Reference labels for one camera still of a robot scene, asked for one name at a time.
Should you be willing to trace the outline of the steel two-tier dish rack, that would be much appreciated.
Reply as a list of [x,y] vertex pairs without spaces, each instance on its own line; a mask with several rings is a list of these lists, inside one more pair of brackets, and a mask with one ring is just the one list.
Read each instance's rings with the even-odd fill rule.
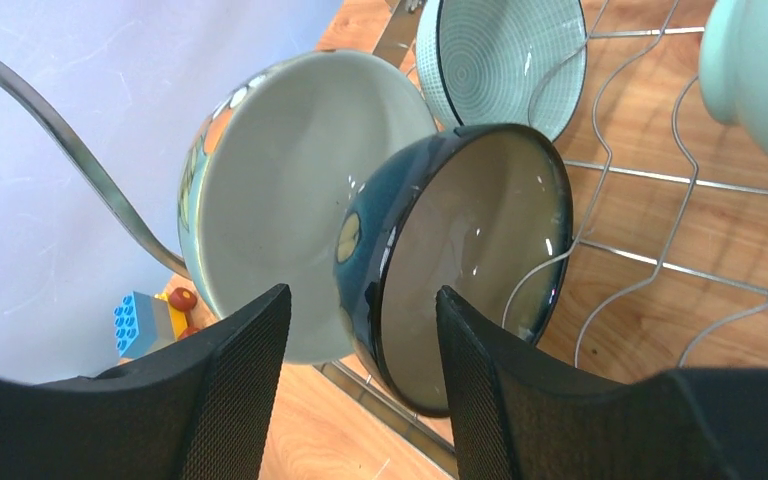
[[[587,1],[599,31],[558,147],[588,223],[540,346],[617,381],[768,367],[768,158],[706,114],[708,1]],[[313,48],[369,51],[383,1],[0,1],[0,59],[50,100],[156,234],[205,114]],[[171,284],[36,122],[0,90],[0,376],[96,374],[110,312]]]

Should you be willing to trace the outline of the small celadon cup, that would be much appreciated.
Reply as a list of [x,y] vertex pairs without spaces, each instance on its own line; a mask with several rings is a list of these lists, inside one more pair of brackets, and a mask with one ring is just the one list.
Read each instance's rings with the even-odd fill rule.
[[698,77],[709,115],[742,127],[768,156],[768,0],[714,4]]
[[586,40],[578,0],[428,1],[415,42],[420,89],[446,128],[520,123],[555,140],[581,97]]

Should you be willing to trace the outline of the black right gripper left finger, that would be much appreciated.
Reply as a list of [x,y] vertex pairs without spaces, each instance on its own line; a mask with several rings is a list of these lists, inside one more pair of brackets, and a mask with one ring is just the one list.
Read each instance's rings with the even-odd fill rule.
[[0,380],[0,479],[255,479],[291,320],[280,284],[95,377]]

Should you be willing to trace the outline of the blue orange toy car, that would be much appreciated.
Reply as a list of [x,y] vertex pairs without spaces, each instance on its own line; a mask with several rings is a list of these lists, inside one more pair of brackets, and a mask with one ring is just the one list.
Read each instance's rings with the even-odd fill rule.
[[196,294],[184,287],[154,296],[133,291],[113,310],[114,339],[121,359],[133,360],[197,333],[191,321]]

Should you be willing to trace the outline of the dark blue floral bowl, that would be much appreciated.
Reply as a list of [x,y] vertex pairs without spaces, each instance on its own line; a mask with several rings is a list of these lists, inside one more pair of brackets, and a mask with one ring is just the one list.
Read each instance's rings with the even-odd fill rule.
[[408,409],[446,417],[438,290],[535,343],[573,227],[562,158],[531,127],[462,126],[402,147],[357,192],[335,248],[338,310],[361,363]]

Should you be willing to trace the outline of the small celadon cup right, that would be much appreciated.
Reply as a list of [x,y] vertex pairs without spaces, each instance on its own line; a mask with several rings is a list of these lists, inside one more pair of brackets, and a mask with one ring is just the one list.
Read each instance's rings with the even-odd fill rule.
[[698,77],[709,115],[742,127],[768,156],[768,0],[714,4]]

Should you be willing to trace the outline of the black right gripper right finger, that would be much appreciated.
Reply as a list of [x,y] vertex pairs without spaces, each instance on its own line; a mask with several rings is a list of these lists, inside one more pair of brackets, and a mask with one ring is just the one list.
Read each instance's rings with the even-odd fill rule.
[[463,479],[768,479],[768,368],[674,368],[624,385],[436,298]]

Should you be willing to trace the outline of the small celadon cup left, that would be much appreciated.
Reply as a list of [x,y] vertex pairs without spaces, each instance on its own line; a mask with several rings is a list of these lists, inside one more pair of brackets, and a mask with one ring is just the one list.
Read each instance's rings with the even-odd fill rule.
[[555,140],[581,97],[586,40],[578,0],[428,1],[415,42],[420,89],[446,128],[520,123]]

